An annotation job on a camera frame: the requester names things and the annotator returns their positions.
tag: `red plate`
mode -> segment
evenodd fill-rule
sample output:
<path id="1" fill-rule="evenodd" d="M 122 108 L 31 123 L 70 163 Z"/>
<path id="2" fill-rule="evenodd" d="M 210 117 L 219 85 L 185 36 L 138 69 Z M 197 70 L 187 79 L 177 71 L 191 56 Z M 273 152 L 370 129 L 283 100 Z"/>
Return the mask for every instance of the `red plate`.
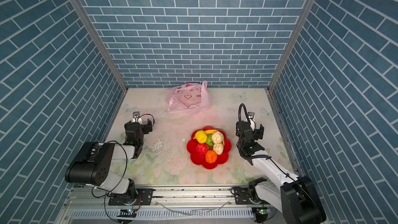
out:
<path id="1" fill-rule="evenodd" d="M 224 151 L 222 152 L 222 154 L 217 155 L 216 162 L 208 163 L 208 162 L 206 162 L 204 154 L 199 154 L 196 152 L 196 146 L 198 144 L 198 141 L 193 138 L 195 137 L 196 132 L 200 131 L 200 130 L 196 130 L 195 132 L 192 132 L 191 140 L 188 141 L 188 143 L 187 143 L 187 150 L 191 154 L 192 163 L 194 163 L 196 165 L 202 165 L 206 169 L 214 169 L 215 167 L 217 167 L 217 165 L 224 164 L 228 161 L 228 158 L 229 158 L 228 153 L 231 151 L 232 145 L 231 145 L 231 142 L 228 139 L 226 139 L 225 132 L 223 132 L 222 130 L 215 129 L 213 127 L 204 127 L 202 130 L 203 131 L 217 130 L 224 135 Z"/>

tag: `metal rail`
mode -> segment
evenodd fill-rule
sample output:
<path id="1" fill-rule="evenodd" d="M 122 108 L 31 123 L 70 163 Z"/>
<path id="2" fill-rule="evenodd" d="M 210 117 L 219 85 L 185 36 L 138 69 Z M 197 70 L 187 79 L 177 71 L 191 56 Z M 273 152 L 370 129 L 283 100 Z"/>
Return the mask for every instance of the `metal rail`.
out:
<path id="1" fill-rule="evenodd" d="M 296 44 L 297 38 L 299 37 L 301 29 L 304 26 L 308 15 L 310 14 L 310 11 L 311 11 L 312 6 L 314 5 L 314 2 L 315 2 L 315 0 L 306 0 L 304 3 L 304 6 L 301 10 L 301 14 L 297 20 L 295 28 L 292 31 L 292 35 L 289 39 L 289 42 L 287 43 L 286 48 L 282 53 L 281 59 L 276 67 L 275 73 L 271 79 L 271 82 L 269 83 L 268 90 L 271 92 L 275 88 L 276 83 L 278 82 L 278 79 L 281 76 L 282 70 L 285 67 L 287 60 L 289 59 L 289 55 L 292 52 L 294 45 Z"/>
<path id="2" fill-rule="evenodd" d="M 112 61 L 111 56 L 109 55 L 108 50 L 106 49 L 105 45 L 103 44 L 101 38 L 99 37 L 93 23 L 91 22 L 90 18 L 88 17 L 86 10 L 84 9 L 80 0 L 69 0 L 70 4 L 72 5 L 73 9 L 75 10 L 77 16 L 82 21 L 84 27 L 86 28 L 88 34 L 90 35 L 91 39 L 93 40 L 94 44 L 98 48 L 99 52 L 102 55 L 102 58 L 108 64 L 109 69 L 111 70 L 113 76 L 116 78 L 117 82 L 119 83 L 120 87 L 122 88 L 123 92 L 127 92 L 127 85 L 124 82 L 121 74 L 117 70 L 114 62 Z"/>

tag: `floral tablecloth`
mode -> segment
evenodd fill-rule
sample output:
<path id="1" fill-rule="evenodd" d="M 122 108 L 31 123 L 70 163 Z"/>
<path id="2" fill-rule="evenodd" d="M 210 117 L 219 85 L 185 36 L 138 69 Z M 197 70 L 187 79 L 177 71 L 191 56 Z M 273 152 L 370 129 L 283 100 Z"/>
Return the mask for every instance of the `floral tablecloth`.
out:
<path id="1" fill-rule="evenodd" d="M 235 136 L 238 107 L 246 105 L 255 113 L 257 128 L 262 124 L 264 137 L 259 140 L 266 151 L 282 166 L 292 171 L 285 146 L 271 111 L 264 89 L 210 88 L 211 108 L 195 115 L 167 112 L 166 89 L 129 89 L 120 111 L 109 132 L 107 141 L 125 140 L 124 124 L 132 119 L 132 113 L 150 113 L 155 117 L 153 132 L 144 136 L 143 150 L 137 159 L 127 161 L 126 178 L 136 184 L 237 184 L 247 183 L 264 176 L 239 156 Z M 212 126 L 225 131 L 232 143 L 229 160 L 215 169 L 207 170 L 194 165 L 186 150 L 186 144 L 194 130 Z M 113 161 L 111 170 L 122 175 L 125 159 Z"/>

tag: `brick wallpaper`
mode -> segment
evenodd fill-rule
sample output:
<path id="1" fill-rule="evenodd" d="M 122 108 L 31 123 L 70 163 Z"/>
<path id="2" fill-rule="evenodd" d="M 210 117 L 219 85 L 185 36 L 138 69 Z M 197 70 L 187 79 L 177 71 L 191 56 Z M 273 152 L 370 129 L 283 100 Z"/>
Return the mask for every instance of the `brick wallpaper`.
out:
<path id="1" fill-rule="evenodd" d="M 266 87 L 305 0 L 81 0 L 129 87 Z"/>
<path id="2" fill-rule="evenodd" d="M 398 223 L 398 0 L 316 0 L 275 88 L 331 223 Z"/>
<path id="3" fill-rule="evenodd" d="M 68 0 L 0 0 L 0 222 L 53 222 L 122 91 Z"/>

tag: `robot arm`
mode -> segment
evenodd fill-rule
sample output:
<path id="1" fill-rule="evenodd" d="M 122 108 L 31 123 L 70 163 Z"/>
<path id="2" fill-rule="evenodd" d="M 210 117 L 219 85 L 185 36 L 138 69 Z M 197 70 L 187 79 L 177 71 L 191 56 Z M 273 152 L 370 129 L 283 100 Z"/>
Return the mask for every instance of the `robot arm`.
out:
<path id="1" fill-rule="evenodd" d="M 114 143 L 85 142 L 65 173 L 68 183 L 96 186 L 114 194 L 122 204 L 130 205 L 137 199 L 134 182 L 110 171 L 115 159 L 137 158 L 144 143 L 144 134 L 152 132 L 152 122 L 142 124 L 139 112 L 133 113 L 132 121 L 125 124 L 126 140 L 123 145 Z"/>
<path id="2" fill-rule="evenodd" d="M 247 122 L 241 120 L 244 108 Z M 248 192 L 253 202 L 266 201 L 282 212 L 287 224 L 319 224 L 326 220 L 315 186 L 308 177 L 299 177 L 274 161 L 255 140 L 263 138 L 264 127 L 254 128 L 254 113 L 239 106 L 236 123 L 236 144 L 239 154 L 251 165 L 260 169 L 266 177 L 249 182 Z"/>

